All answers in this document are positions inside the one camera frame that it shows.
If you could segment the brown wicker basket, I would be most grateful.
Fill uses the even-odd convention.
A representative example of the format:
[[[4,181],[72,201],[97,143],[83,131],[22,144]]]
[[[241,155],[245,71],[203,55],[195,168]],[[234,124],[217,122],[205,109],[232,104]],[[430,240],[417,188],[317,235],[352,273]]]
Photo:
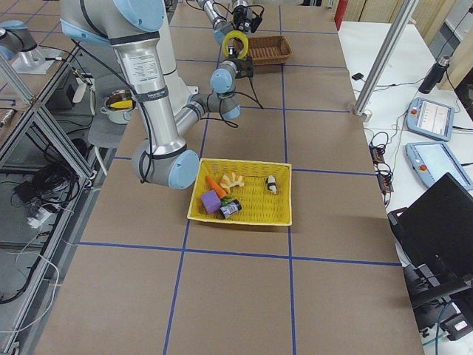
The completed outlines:
[[[293,54],[283,35],[249,37],[248,45],[248,55],[255,66],[285,64]]]

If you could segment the black laptop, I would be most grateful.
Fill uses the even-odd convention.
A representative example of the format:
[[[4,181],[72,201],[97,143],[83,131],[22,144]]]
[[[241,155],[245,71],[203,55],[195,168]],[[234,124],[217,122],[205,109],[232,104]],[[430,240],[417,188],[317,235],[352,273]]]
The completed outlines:
[[[472,196],[451,174],[410,207],[391,211],[388,220],[414,266],[457,277],[472,273]]]

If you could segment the black white panda figure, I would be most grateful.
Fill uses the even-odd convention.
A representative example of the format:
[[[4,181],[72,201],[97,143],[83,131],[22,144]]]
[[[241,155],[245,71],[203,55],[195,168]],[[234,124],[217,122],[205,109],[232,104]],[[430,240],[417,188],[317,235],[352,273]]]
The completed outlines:
[[[276,178],[273,175],[269,175],[265,181],[267,190],[272,193],[276,194],[278,191],[277,184],[276,184]]]

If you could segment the dark blue small can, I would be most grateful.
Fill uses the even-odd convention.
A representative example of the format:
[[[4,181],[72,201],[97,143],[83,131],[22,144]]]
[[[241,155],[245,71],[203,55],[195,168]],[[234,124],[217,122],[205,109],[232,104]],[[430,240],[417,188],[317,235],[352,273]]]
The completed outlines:
[[[224,206],[220,206],[219,213],[224,219],[228,219],[232,215],[239,213],[241,210],[241,203],[238,200],[232,200]]]

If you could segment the purple foam cube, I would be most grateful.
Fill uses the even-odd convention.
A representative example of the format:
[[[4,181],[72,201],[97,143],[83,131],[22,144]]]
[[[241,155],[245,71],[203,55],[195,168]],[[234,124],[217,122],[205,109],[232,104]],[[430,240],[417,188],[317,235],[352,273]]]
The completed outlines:
[[[207,214],[213,214],[221,207],[221,200],[214,190],[202,194],[200,200]]]

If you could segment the black power box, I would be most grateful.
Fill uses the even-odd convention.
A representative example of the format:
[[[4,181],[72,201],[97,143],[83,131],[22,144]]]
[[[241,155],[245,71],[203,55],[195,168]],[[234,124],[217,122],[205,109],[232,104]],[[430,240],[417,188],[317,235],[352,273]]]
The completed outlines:
[[[46,103],[46,107],[50,111],[61,111],[72,109],[75,103],[72,101],[76,90],[78,89],[78,82],[75,73],[70,70],[64,76],[51,94],[50,99]]]

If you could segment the blue teach pendant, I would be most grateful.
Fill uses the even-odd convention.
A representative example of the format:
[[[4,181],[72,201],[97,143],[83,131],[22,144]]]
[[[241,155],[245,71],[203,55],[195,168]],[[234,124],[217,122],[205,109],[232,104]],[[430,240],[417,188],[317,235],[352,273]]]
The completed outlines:
[[[449,173],[467,191],[472,190],[472,179],[446,143],[407,143],[405,153],[414,172],[426,187],[431,187]]]
[[[450,141],[455,109],[425,98],[417,97],[406,112],[406,126],[409,131],[435,139]]]

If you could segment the yellow tape roll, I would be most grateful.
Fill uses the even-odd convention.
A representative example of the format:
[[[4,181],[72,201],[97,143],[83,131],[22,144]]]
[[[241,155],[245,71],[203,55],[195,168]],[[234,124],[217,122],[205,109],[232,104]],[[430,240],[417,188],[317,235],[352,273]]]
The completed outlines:
[[[232,56],[232,54],[230,53],[230,50],[229,50],[229,46],[228,46],[228,42],[230,40],[238,40],[241,42],[241,45],[242,45],[242,49],[241,50],[238,50],[237,53],[236,53],[236,58],[237,59],[244,59],[247,57],[248,55],[248,51],[249,51],[249,40],[248,40],[248,37],[246,36],[246,34],[244,34],[243,32],[239,31],[239,30],[232,30],[230,31],[229,33],[227,33],[222,41],[222,51],[224,53],[224,56],[226,58],[230,58]]]

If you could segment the aluminium frame post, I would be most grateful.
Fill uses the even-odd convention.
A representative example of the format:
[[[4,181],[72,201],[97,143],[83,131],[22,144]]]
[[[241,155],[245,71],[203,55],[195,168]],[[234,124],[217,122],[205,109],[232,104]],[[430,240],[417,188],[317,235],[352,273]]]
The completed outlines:
[[[384,38],[380,50],[374,60],[371,70],[365,80],[360,94],[353,107],[353,113],[363,119],[363,122],[370,120],[370,111],[367,109],[367,104],[374,93],[375,87],[381,78],[390,56],[393,54],[398,41],[400,40],[404,30],[418,6],[418,0],[405,0],[395,16],[394,22],[391,23],[390,28]]]

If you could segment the small black puck device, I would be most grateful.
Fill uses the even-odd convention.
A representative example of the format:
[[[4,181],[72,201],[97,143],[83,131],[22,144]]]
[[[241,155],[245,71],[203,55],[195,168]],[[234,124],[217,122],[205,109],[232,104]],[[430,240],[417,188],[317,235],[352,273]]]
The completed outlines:
[[[355,81],[361,80],[363,77],[364,77],[364,75],[360,72],[352,75],[352,79],[355,80]]]

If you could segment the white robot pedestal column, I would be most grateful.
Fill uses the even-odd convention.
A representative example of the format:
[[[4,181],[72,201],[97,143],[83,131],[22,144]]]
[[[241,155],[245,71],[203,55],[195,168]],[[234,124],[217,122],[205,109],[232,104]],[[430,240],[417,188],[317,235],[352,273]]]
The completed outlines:
[[[159,29],[159,34],[160,40],[157,44],[157,54],[166,85],[169,89],[173,113],[177,113],[188,102],[188,98],[191,95],[199,92],[199,88],[197,86],[187,86],[178,73],[167,13],[164,13],[163,25]]]

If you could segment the orange black usb hub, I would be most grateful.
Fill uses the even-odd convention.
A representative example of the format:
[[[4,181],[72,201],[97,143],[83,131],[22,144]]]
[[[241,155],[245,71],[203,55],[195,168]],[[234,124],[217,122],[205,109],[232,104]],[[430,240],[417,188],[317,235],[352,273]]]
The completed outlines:
[[[381,193],[383,195],[390,194],[393,192],[393,173],[391,167],[384,160],[384,148],[382,146],[370,145],[370,155]]]

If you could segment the black water bottle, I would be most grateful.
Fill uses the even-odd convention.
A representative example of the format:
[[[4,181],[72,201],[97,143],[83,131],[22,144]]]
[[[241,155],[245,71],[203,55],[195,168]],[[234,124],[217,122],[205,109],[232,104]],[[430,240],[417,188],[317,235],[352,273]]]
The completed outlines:
[[[423,94],[429,94],[432,89],[442,80],[444,74],[449,68],[451,60],[452,57],[448,55],[444,55],[437,59],[424,78],[422,84],[419,86],[418,91]]]

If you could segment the yellow woven basket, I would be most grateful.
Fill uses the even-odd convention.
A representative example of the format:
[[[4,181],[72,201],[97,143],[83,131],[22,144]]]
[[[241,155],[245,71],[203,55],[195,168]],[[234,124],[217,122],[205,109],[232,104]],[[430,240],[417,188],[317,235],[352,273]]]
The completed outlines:
[[[245,185],[233,187],[228,194],[238,200],[242,210],[224,219],[219,212],[207,214],[200,200],[202,194],[210,191],[205,176],[220,182],[228,172],[240,173]],[[266,179],[276,178],[278,191],[274,195],[267,190]],[[203,158],[194,183],[187,218],[200,222],[226,223],[252,226],[290,226],[292,166],[288,163],[273,163],[254,160],[229,160]]]

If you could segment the lower blue teach pendant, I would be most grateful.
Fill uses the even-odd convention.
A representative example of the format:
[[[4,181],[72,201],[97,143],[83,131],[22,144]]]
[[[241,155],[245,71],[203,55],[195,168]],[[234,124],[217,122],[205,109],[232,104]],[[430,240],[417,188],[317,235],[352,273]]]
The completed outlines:
[[[449,173],[467,191],[472,190],[472,179],[446,143],[407,143],[405,153],[414,172],[426,187],[431,187]]]

